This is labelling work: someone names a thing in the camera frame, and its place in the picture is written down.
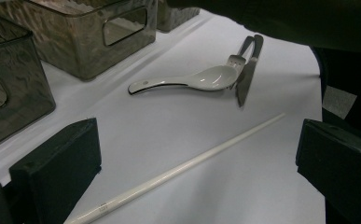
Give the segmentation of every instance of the white table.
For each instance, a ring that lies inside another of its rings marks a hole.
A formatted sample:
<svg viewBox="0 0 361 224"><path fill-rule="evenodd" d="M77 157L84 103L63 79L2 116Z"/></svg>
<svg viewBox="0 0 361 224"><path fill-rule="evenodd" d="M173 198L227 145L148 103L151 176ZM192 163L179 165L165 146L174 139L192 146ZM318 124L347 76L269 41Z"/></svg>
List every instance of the white table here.
<svg viewBox="0 0 361 224"><path fill-rule="evenodd" d="M252 32L206 11L81 82L43 63L56 110L0 144L7 169L66 125L97 118L103 170L70 217L285 112L286 117L96 221L101 224L325 223L323 196L295 164L302 121L321 119L318 66L308 47L265 36L244 109L235 90L166 87L130 96L146 77L188 75L224 64Z"/></svg>

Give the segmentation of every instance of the spoon bowl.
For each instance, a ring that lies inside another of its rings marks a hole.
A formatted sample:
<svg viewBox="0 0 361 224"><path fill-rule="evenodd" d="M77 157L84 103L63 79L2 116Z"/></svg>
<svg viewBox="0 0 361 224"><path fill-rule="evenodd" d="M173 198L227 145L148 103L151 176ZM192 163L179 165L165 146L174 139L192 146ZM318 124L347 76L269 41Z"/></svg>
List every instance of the spoon bowl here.
<svg viewBox="0 0 361 224"><path fill-rule="evenodd" d="M232 85L238 77L234 67L219 65L183 77L153 77L132 83L128 92L133 95L159 86L186 86L201 91L218 91Z"/></svg>

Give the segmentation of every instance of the spoon handle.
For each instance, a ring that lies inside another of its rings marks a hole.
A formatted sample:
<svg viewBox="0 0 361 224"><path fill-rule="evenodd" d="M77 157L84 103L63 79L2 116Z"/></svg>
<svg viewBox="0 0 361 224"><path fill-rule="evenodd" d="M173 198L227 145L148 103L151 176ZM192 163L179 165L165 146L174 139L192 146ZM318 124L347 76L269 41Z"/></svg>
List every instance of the spoon handle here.
<svg viewBox="0 0 361 224"><path fill-rule="evenodd" d="M185 83L182 77L156 77L133 82L129 86L128 92L130 95L133 95L139 91L160 86L188 86L188 84Z"/></svg>

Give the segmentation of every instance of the plastic bin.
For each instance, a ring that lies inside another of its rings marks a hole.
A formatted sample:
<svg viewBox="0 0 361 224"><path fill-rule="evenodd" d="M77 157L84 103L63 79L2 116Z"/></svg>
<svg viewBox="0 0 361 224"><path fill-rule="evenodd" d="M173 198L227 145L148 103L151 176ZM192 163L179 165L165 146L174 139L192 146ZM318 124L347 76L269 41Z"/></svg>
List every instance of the plastic bin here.
<svg viewBox="0 0 361 224"><path fill-rule="evenodd" d="M13 0L0 15L34 32L40 59L90 80L155 41L157 0Z"/></svg>
<svg viewBox="0 0 361 224"><path fill-rule="evenodd" d="M55 108L32 36L0 18L0 142Z"/></svg>
<svg viewBox="0 0 361 224"><path fill-rule="evenodd" d="M197 7L171 8L166 0L159 0L157 29L171 32L174 28L200 14Z"/></svg>

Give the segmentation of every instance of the silverware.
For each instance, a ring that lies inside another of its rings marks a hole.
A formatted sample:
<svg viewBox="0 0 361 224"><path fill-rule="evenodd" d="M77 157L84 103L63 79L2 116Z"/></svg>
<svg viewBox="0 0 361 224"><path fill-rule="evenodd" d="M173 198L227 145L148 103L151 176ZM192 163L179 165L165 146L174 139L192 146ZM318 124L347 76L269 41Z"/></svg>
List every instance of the silverware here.
<svg viewBox="0 0 361 224"><path fill-rule="evenodd" d="M252 36L248 36L241 48L238 51L238 54L236 55L230 55L229 59L227 60L227 65L234 67L238 71L238 75L242 72L244 65L246 64L246 59L244 58L244 54L246 53L247 49L250 49L249 47L253 43L254 38ZM232 90L236 82L229 86L229 89Z"/></svg>
<svg viewBox="0 0 361 224"><path fill-rule="evenodd" d="M256 70L259 53L261 52L264 38L261 35L254 36L254 48L253 53L248 63L243 67L242 72L236 80L236 95L238 97L238 105L242 107L246 101L247 93L250 90L253 74Z"/></svg>

